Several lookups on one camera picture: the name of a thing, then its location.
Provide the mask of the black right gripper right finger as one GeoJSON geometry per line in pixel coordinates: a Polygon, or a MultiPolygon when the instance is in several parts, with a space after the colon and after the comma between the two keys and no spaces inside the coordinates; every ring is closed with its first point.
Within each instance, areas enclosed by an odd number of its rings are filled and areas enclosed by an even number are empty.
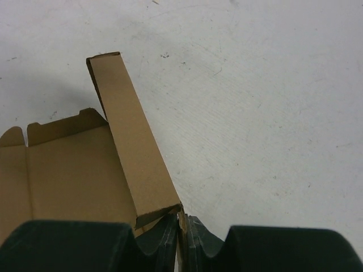
{"type": "Polygon", "coordinates": [[[186,271],[362,271],[351,244],[328,229],[232,226],[225,240],[186,217],[186,271]]]}

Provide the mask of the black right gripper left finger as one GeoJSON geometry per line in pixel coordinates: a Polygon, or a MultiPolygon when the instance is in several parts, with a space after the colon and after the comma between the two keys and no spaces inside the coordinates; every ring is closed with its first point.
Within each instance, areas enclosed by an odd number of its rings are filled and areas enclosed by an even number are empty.
{"type": "Polygon", "coordinates": [[[173,271],[176,215],[136,237],[126,223],[32,220],[1,245],[1,271],[173,271]]]}

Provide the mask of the brown cardboard paper box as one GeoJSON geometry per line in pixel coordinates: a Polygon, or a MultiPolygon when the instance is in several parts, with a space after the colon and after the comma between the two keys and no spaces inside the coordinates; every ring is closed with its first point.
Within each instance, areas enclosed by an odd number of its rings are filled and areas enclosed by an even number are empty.
{"type": "Polygon", "coordinates": [[[1,136],[1,245],[32,220],[126,223],[138,237],[182,209],[121,54],[86,63],[103,113],[1,136]]]}

